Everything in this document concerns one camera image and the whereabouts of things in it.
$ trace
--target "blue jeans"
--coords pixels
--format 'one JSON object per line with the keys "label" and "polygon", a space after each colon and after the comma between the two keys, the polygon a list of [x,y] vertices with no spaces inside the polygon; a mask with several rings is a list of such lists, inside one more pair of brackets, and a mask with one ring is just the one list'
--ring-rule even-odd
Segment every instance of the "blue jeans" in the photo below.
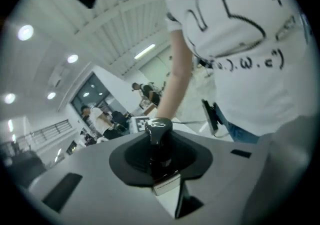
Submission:
{"label": "blue jeans", "polygon": [[223,125],[228,130],[231,138],[235,142],[251,143],[251,144],[256,144],[258,142],[259,136],[256,136],[256,135],[252,134],[251,132],[248,132],[248,131],[236,126],[235,124],[228,122],[227,119],[225,118],[225,116],[222,114],[218,105],[216,105],[215,112],[216,112],[217,116],[220,118]]}

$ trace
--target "person in black shirt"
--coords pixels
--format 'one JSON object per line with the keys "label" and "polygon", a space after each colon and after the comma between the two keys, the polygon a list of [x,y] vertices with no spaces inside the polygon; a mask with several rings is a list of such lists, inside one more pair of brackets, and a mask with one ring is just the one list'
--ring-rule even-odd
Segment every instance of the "person in black shirt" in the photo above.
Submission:
{"label": "person in black shirt", "polygon": [[132,84],[133,91],[141,90],[142,94],[149,99],[154,105],[158,106],[160,102],[160,96],[147,84]]}

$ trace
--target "floor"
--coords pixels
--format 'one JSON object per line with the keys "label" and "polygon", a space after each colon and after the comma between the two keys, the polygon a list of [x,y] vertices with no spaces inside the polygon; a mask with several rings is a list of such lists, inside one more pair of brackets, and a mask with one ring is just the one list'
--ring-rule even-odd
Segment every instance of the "floor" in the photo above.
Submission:
{"label": "floor", "polygon": [[210,105],[215,102],[216,86],[214,76],[212,69],[206,70],[202,66],[193,72],[193,77],[176,113],[176,118],[181,122],[202,121],[201,123],[187,124],[187,126],[201,136],[232,142],[231,137],[226,135],[228,131],[223,125],[218,124],[217,137],[214,137],[210,133],[208,123],[206,122],[207,119],[201,100],[207,100]]}

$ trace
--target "metal railing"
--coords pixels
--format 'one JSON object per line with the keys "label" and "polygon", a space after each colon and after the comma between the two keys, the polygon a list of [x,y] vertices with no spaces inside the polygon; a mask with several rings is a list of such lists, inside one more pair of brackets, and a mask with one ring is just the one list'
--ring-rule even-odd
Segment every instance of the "metal railing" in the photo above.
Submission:
{"label": "metal railing", "polygon": [[6,141],[0,144],[0,155],[3,158],[12,158],[22,152],[31,150],[32,146],[40,145],[50,141],[72,128],[69,120],[64,120],[43,129],[31,132],[27,135],[16,138],[15,142]]}

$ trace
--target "ceiling light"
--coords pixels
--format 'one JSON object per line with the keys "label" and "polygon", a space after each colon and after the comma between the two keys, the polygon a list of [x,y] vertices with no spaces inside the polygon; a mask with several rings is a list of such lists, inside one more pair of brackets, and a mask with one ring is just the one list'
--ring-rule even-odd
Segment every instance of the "ceiling light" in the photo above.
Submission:
{"label": "ceiling light", "polygon": [[48,100],[52,100],[54,97],[56,96],[56,93],[55,92],[51,92],[48,94]]}
{"label": "ceiling light", "polygon": [[152,48],[154,48],[156,45],[153,43],[146,49],[144,49],[142,52],[140,52],[136,57],[134,57],[135,60],[139,59],[141,56],[145,55],[147,52],[149,52]]}
{"label": "ceiling light", "polygon": [[14,131],[14,124],[12,123],[11,119],[8,121],[8,127],[9,131],[12,133]]}
{"label": "ceiling light", "polygon": [[25,41],[30,39],[34,34],[34,28],[31,25],[25,25],[18,31],[18,39]]}
{"label": "ceiling light", "polygon": [[68,63],[75,63],[77,60],[78,60],[78,55],[76,55],[76,54],[73,54],[73,55],[71,55],[71,56],[69,56],[68,57]]}
{"label": "ceiling light", "polygon": [[5,98],[4,98],[4,102],[6,104],[11,104],[15,101],[16,96],[13,93],[9,93]]}

